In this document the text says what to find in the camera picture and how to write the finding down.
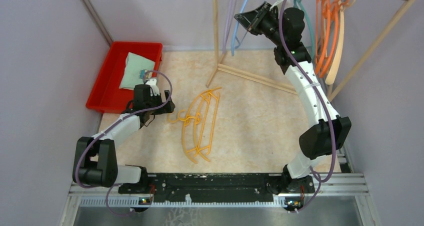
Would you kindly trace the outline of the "light blue plastic hanger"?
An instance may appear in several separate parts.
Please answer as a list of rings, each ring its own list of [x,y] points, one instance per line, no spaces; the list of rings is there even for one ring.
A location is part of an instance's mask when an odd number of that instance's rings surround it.
[[[243,3],[241,5],[240,11],[239,11],[240,13],[242,13],[245,10],[245,7],[246,7],[248,1],[249,0],[243,0]],[[231,44],[230,44],[231,56],[234,56],[236,50],[241,47],[242,42],[243,42],[243,40],[244,40],[244,38],[247,34],[247,33],[245,33],[243,35],[243,37],[241,37],[241,38],[238,37],[238,31],[239,31],[240,26],[241,26],[240,23],[236,22],[234,30],[233,30],[232,38],[231,38]]]

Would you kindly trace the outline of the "lilac plastic hanger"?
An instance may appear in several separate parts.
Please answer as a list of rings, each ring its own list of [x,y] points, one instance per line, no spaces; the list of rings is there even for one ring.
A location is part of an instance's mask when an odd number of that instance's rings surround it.
[[[227,51],[227,42],[232,22],[232,16],[235,10],[237,0],[229,0],[228,7],[227,7],[227,13],[226,13],[226,19],[225,19],[225,26],[224,26],[224,34],[222,39],[222,46],[221,51],[222,54],[225,54]]]

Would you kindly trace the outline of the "teal plastic hanger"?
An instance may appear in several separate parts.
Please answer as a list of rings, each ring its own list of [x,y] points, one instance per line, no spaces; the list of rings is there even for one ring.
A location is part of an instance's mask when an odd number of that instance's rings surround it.
[[[305,7],[302,4],[302,0],[294,0],[294,7],[301,9],[304,12],[304,17],[306,20],[306,24],[309,30],[309,35],[310,35],[310,39],[311,39],[311,46],[307,47],[307,49],[309,49],[309,53],[311,55],[311,57],[315,56],[315,52],[316,52],[316,39],[315,39],[315,27],[313,26],[311,19],[305,9]]]

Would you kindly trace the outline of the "orange plastic hanger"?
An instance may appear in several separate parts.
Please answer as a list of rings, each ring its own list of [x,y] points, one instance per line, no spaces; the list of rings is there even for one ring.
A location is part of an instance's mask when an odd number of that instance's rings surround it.
[[[329,57],[327,51],[330,41],[330,26],[333,19],[332,0],[315,1],[315,73],[323,77],[329,67]]]
[[[339,11],[341,9],[342,6],[345,6],[348,2],[348,0],[332,0],[333,2],[333,14],[332,14],[332,20],[331,20],[331,25],[330,25],[330,34],[329,34],[329,43],[330,46],[327,50],[327,56],[329,58],[329,65],[328,65],[328,69],[327,72],[325,73],[325,75],[321,78],[324,78],[326,80],[328,71],[331,67],[332,61],[333,61],[333,57],[335,54],[335,50],[336,50],[336,46],[337,46],[337,42],[338,42],[338,32],[339,32],[339,25],[340,25],[340,14]]]

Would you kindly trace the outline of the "beige plastic hanger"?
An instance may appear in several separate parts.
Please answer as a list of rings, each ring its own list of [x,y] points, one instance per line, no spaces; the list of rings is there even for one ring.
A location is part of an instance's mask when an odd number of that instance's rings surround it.
[[[344,37],[345,37],[345,14],[344,11],[346,8],[351,7],[354,3],[356,2],[356,0],[347,0],[347,4],[345,6],[342,6],[340,11],[339,11],[339,16],[340,16],[340,23],[339,23],[339,29],[338,29],[338,41],[337,41],[337,45],[336,45],[336,49],[335,49],[335,53],[333,56],[333,61],[331,64],[331,67],[328,70],[326,79],[325,79],[325,83],[327,86],[332,86],[335,82],[340,64],[341,64],[341,59],[342,59],[342,52],[343,52],[343,46],[344,46]]]

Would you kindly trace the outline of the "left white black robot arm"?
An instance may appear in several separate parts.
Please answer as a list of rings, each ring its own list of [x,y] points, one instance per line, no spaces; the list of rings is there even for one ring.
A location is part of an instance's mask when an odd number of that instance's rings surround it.
[[[133,99],[117,120],[105,130],[77,140],[73,182],[86,189],[130,185],[138,193],[146,192],[150,186],[146,168],[119,165],[117,147],[142,127],[148,126],[150,118],[170,114],[174,109],[171,89],[160,93],[153,84],[137,85]]]

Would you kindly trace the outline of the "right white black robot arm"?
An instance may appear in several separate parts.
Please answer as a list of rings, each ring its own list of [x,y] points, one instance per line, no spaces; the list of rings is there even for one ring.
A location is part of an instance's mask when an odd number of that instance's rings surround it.
[[[258,8],[237,13],[235,20],[252,35],[264,35],[275,44],[274,58],[294,86],[306,112],[309,129],[299,137],[300,152],[286,164],[281,179],[269,184],[276,193],[298,193],[312,185],[311,170],[326,156],[335,167],[339,150],[351,129],[349,117],[341,117],[328,101],[312,58],[302,43],[304,12],[295,7],[279,11],[264,2]]]

